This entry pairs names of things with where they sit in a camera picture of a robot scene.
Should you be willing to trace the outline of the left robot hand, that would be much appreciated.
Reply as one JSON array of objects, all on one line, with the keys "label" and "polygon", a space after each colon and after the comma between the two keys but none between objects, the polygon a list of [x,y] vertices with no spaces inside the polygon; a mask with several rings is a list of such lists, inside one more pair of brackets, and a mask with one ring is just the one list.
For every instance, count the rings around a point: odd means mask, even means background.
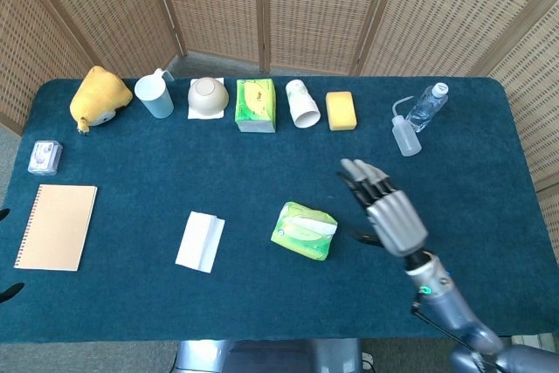
[{"label": "left robot hand", "polygon": [[[0,220],[4,220],[10,213],[9,209],[0,210]],[[15,297],[24,288],[23,282],[18,282],[6,288],[0,293],[0,303],[4,303]]]}]

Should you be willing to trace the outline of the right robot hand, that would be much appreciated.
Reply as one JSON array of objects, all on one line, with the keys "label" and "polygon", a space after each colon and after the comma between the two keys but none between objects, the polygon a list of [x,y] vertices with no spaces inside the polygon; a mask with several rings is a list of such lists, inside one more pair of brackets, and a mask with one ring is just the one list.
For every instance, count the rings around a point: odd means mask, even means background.
[{"label": "right robot hand", "polygon": [[428,231],[407,195],[384,171],[360,159],[342,158],[338,177],[371,222],[376,240],[396,257],[424,248]]}]

